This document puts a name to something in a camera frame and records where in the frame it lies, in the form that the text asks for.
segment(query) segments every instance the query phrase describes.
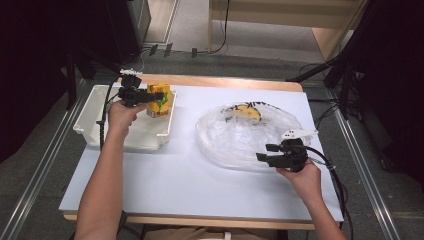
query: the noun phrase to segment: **wooden frame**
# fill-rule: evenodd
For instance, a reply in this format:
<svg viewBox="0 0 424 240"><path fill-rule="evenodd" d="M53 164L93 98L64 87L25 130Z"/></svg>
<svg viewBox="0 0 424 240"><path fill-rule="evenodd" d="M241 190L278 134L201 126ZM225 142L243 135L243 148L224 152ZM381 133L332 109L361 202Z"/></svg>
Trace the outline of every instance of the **wooden frame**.
<svg viewBox="0 0 424 240"><path fill-rule="evenodd" d="M325 61L360 18L366 0L231 0L228 21L313 28ZM212 21L225 20L227 1L209 0L208 51Z"/></svg>

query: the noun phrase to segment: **plastic bag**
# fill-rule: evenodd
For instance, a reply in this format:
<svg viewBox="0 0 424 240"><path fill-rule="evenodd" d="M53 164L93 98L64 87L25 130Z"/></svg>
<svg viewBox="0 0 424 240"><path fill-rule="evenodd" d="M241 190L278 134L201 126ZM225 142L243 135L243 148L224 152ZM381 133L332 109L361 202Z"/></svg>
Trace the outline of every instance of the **plastic bag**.
<svg viewBox="0 0 424 240"><path fill-rule="evenodd" d="M257 160L256 153L267 153L265 144L281 143L281 135L290 129L302 129L296 117L264 102L220 106L197 122L199 145L210 160L224 168L254 172L273 171ZM310 139L302 138L305 146Z"/></svg>

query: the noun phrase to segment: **white tray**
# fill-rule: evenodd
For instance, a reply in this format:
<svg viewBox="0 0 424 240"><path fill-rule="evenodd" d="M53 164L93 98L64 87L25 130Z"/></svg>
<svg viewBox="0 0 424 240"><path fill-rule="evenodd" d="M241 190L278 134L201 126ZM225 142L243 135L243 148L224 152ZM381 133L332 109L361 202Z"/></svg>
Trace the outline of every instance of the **white tray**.
<svg viewBox="0 0 424 240"><path fill-rule="evenodd" d="M119 87L112 87L109 97L118 93ZM108 86L95 85L90 96L82 109L73 129L82 134L90 146L100 146L100 126L96 121L101 120L103 104ZM161 145L169 141L172 114L176 91L171 91L169 114L157 118L151 118L146 110L137 114L137 120L130 127L124 146L132 149L157 150ZM108 122L105 123L105 136L108 130Z"/></svg>

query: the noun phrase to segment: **hand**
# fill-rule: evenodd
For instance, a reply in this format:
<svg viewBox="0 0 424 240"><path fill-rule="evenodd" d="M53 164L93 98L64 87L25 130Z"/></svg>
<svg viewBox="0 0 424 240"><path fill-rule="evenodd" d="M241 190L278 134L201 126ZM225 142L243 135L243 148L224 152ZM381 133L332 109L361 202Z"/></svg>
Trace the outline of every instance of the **hand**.
<svg viewBox="0 0 424 240"><path fill-rule="evenodd" d="M286 177L305 204L322 200L321 170L311 160L305 162L302 171L295 173L284 168L277 168L277 172Z"/></svg>
<svg viewBox="0 0 424 240"><path fill-rule="evenodd" d="M147 108L146 103L137 104L134 107L125 107L124 101L119 100L112 104L109 110L109 132L123 134L123 137L128 135L129 126L137 119L137 113Z"/></svg>

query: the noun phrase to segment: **yellow packaging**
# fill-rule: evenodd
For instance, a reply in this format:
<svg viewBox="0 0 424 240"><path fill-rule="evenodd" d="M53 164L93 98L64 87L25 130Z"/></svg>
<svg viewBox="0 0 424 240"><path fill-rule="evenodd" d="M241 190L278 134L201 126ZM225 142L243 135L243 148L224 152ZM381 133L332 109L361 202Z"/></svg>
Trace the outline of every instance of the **yellow packaging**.
<svg viewBox="0 0 424 240"><path fill-rule="evenodd" d="M147 92L163 92L164 96L162 100L156 100L154 102L149 102L147 107L147 115L152 118L168 115L169 113L169 104L171 98L171 87L166 83L154 83L147 84Z"/></svg>

